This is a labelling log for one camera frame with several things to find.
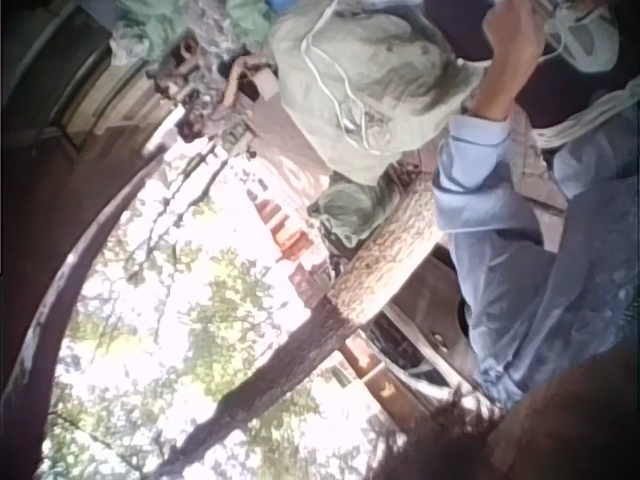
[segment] sunlight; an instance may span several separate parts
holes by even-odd
[[[178,118],[172,115],[162,135]],[[205,206],[191,209],[225,158],[211,149],[206,141],[172,146],[96,260],[65,340],[56,373],[60,393],[52,403],[108,441],[53,423],[44,447],[50,471],[87,462],[99,475],[121,475],[130,466],[119,452],[132,446],[139,452],[136,468],[155,468],[168,448],[213,414],[222,394],[309,317],[289,280],[296,264],[279,261],[282,253],[247,196],[242,172],[251,168],[248,162],[233,159]],[[204,162],[181,188],[181,172],[200,154]],[[322,249],[316,256],[323,260]],[[253,292],[262,284],[264,293]],[[256,478],[258,471],[284,468],[283,458],[296,455],[284,449],[298,443],[301,455],[313,452],[334,476],[338,453],[362,449],[367,457],[363,432],[379,406],[366,388],[359,382],[342,388],[316,375],[307,383],[300,392],[311,392],[313,400],[301,401],[301,413],[285,411],[267,433],[258,433],[260,423],[234,432],[187,468],[185,478],[209,479],[214,471]],[[293,463],[286,468],[298,468],[297,459],[287,461]]]

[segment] shirt cuff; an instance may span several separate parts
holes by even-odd
[[[509,136],[509,121],[492,122],[467,115],[453,115],[449,121],[452,137],[478,145],[498,145]]]

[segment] white string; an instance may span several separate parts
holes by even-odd
[[[325,53],[324,51],[322,51],[321,49],[319,49],[318,47],[316,47],[315,45],[312,44],[313,35],[316,34],[329,21],[329,19],[331,18],[331,15],[333,14],[333,12],[335,11],[335,9],[336,9],[336,7],[338,5],[338,1],[339,0],[332,0],[331,4],[322,13],[320,18],[316,22],[316,24],[313,26],[313,28],[309,31],[309,33],[302,40],[302,43],[300,44],[300,53],[302,54],[302,57],[304,58],[304,61],[307,64],[307,66],[311,69],[314,77],[316,78],[316,81],[320,85],[320,88],[325,93],[325,95],[327,97],[329,97],[329,99],[333,103],[333,106],[334,106],[335,111],[336,111],[336,115],[338,116],[338,122],[340,123],[340,128],[342,129],[342,132],[344,133],[347,141],[351,145],[353,145],[354,147],[356,147],[356,148],[358,148],[360,150],[365,150],[365,151],[367,151],[369,153],[372,153],[374,155],[388,155],[388,154],[391,154],[391,153],[403,153],[404,150],[379,151],[379,150],[375,150],[374,148],[371,147],[371,145],[369,144],[369,138],[368,138],[366,109],[365,109],[364,104],[355,96],[355,94],[351,90],[351,86],[349,84],[349,78],[347,77],[347,74],[342,69],[342,67],[340,67],[340,65],[338,65],[338,63],[334,59],[332,59],[327,53]],[[360,145],[355,140],[353,140],[351,138],[351,136],[349,135],[349,133],[347,132],[347,129],[346,129],[347,122],[346,122],[346,120],[344,118],[344,115],[342,113],[342,108],[340,106],[340,103],[334,97],[334,95],[331,93],[329,88],[325,85],[325,83],[322,80],[322,77],[320,76],[320,72],[318,72],[318,69],[316,68],[315,64],[309,58],[308,52],[309,52],[310,49],[313,49],[313,51],[315,51],[318,55],[320,55],[322,58],[324,58],[325,60],[330,62],[334,66],[334,68],[338,71],[340,76],[342,77],[342,81],[343,81],[343,84],[344,84],[344,89],[345,89],[345,91],[347,93],[347,96],[352,101],[354,101],[356,103],[356,105],[358,106],[359,111],[360,111],[360,135],[362,137],[363,145]]]

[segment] fabric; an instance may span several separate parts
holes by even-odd
[[[247,48],[252,52],[261,51],[275,20],[264,0],[227,0],[227,13]]]
[[[347,248],[366,240],[373,230],[391,213],[401,191],[389,176],[382,176],[378,185],[360,185],[334,172],[329,187],[309,207],[309,217],[320,221]]]
[[[513,190],[509,125],[451,121],[434,175],[438,223],[473,312],[478,380],[507,408],[637,331],[625,318],[639,273],[637,108],[556,154],[569,199],[557,254]]]
[[[402,152],[446,126],[481,71],[457,65],[448,45],[434,42],[438,35],[426,39],[402,19],[323,18],[330,5],[301,0],[274,25],[280,95],[331,169],[374,186]]]
[[[116,0],[120,15],[110,41],[113,63],[157,61],[187,28],[188,0]]]

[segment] green foliage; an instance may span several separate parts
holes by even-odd
[[[179,171],[173,167],[169,174],[161,172],[167,190],[173,188]],[[166,199],[160,201],[156,212],[162,210],[163,201],[166,203]],[[209,258],[205,246],[182,238],[178,228],[167,230],[165,236],[156,231],[152,241],[132,244],[130,231],[139,224],[148,228],[150,222],[143,213],[147,207],[138,198],[125,213],[89,273],[87,285],[94,285],[92,294],[83,291],[73,313],[58,359],[44,445],[44,478],[140,477],[153,469],[176,442],[159,425],[181,388],[199,387],[203,395],[218,402],[280,341],[282,331],[273,318],[271,286],[264,281],[266,272],[255,262],[240,258],[233,249]],[[208,224],[217,212],[207,198],[185,216],[184,225]],[[183,302],[179,319],[165,318],[174,284],[189,282],[184,279],[196,266],[199,271],[203,266],[210,268],[208,298]],[[134,349],[150,348],[151,356],[158,352],[151,341],[154,332],[140,327],[132,318],[135,315],[121,305],[123,289],[137,292],[150,284],[161,287],[163,298],[156,299],[152,308],[158,324],[180,322],[186,328],[184,356],[173,366],[159,368],[159,373],[144,383],[127,377],[125,382],[106,387],[100,379],[91,378],[94,361]],[[311,467],[319,465],[320,460],[314,452],[298,448],[305,417],[318,412],[310,385],[306,382],[249,425],[243,432],[242,445],[229,449],[224,464],[214,465],[215,478],[234,478],[228,469],[231,463],[263,480],[312,478]],[[259,465],[248,466],[248,459],[256,457]]]

